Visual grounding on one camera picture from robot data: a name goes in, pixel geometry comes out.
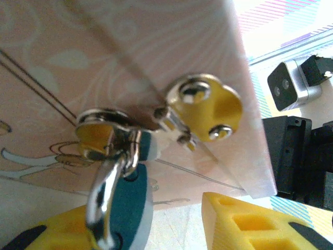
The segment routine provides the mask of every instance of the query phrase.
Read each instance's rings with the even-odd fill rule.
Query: metal rivet
[[[209,131],[209,138],[211,140],[219,139],[222,133],[226,133],[224,138],[227,138],[233,134],[233,129],[223,124],[217,125]]]
[[[332,72],[331,71],[326,71],[325,73],[324,73],[324,77],[325,78],[331,78],[333,76],[333,74],[332,74]]]
[[[206,82],[190,81],[180,86],[179,94],[184,103],[197,104],[210,96],[211,89]]]
[[[178,137],[177,142],[179,145],[183,146],[184,148],[194,151],[196,149],[196,142],[193,140],[192,136],[190,134],[183,134]]]
[[[154,111],[154,118],[156,120],[162,120],[168,115],[168,112],[169,112],[168,108],[157,108]]]

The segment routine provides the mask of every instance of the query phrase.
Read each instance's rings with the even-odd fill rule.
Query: white leaf pattern
[[[42,86],[54,94],[59,93],[59,85],[51,71],[41,66],[35,66],[29,69],[29,73],[35,77]]]
[[[67,49],[50,57],[49,64],[70,69],[86,69],[89,59],[86,54],[78,49]]]

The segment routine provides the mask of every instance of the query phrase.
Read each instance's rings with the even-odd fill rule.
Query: camera lens
[[[278,87],[275,87],[275,88],[274,88],[274,94],[275,94],[276,96],[279,96],[279,95],[280,95],[280,89],[279,89]]]
[[[286,79],[283,79],[282,81],[282,87],[287,90],[289,88],[289,82]]]

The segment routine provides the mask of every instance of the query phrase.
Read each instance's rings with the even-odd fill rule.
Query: black connector
[[[333,60],[326,57],[310,56],[301,65],[302,71],[309,86],[317,86],[331,78]]]

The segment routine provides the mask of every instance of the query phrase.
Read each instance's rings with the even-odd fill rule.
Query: yellow plastic piece with holes
[[[216,193],[202,197],[208,250],[316,250],[288,223],[296,217]]]
[[[209,131],[217,125],[228,125],[234,132],[237,131],[242,117],[242,104],[238,94],[231,88],[214,79],[206,81],[211,88],[211,94],[206,100],[188,104],[176,98],[170,106],[199,140],[211,142]]]
[[[85,211],[82,206],[40,222],[47,228],[26,250],[91,250]]]

